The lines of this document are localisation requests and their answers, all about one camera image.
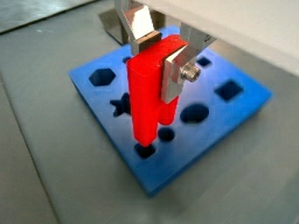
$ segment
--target hole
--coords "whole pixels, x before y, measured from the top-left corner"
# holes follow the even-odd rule
[[[130,57],[124,57],[122,62],[126,63],[130,60]]]
[[[113,116],[121,116],[124,113],[130,115],[129,94],[124,93],[120,100],[112,100],[109,103],[116,107]]]
[[[201,57],[200,59],[197,59],[196,62],[201,67],[207,67],[211,64],[211,61],[205,57]]]
[[[215,90],[215,93],[225,102],[229,101],[240,92],[243,92],[243,88],[233,80],[229,80]]]
[[[94,71],[88,80],[94,87],[106,86],[116,78],[116,74],[109,68],[102,68]]]
[[[173,130],[169,128],[160,128],[157,131],[157,136],[161,141],[171,142],[175,137]]]
[[[208,116],[209,109],[200,103],[192,104],[181,111],[181,121],[184,123],[200,123]]]
[[[143,146],[140,143],[134,145],[134,151],[140,158],[149,158],[155,154],[155,147],[149,144],[148,146]]]

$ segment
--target blue shape sorter board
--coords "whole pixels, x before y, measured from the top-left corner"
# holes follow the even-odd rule
[[[169,26],[161,29],[161,33],[164,37],[177,34],[179,28]],[[69,77],[144,191],[152,196],[259,111],[271,93],[207,48],[197,57],[200,78],[193,83],[184,82],[176,116],[169,126],[173,139],[163,141],[157,137],[152,143],[155,153],[143,158],[136,151],[130,115],[122,113],[113,116],[116,107],[109,103],[120,100],[128,92],[126,65],[122,62],[126,57],[130,57],[129,45],[72,70]],[[109,84],[96,87],[89,76],[98,69],[110,69],[114,76]],[[208,109],[208,116],[197,123],[183,122],[181,112],[195,104]]]

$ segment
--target metal bracket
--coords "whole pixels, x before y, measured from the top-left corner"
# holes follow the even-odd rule
[[[137,55],[153,43],[161,40],[155,30],[148,7],[134,0],[114,0],[116,12],[125,27],[132,54]]]
[[[184,81],[195,82],[200,69],[195,66],[196,56],[216,40],[209,34],[181,23],[181,40],[188,45],[164,60],[161,101],[169,103],[183,91]]]

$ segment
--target star-shaped hole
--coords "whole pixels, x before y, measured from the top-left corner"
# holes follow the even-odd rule
[[[120,100],[112,100],[109,103],[116,107],[113,116],[121,116],[124,113],[130,115],[129,94],[124,93]]]

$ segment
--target gray table surface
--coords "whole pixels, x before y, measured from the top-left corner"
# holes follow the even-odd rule
[[[0,74],[0,223],[56,222]]]
[[[0,33],[93,0],[0,0]]]
[[[60,223],[295,223],[299,79],[217,41],[212,49],[275,96],[191,169],[148,199],[86,109],[68,71],[117,43],[92,3],[0,36],[0,69]]]

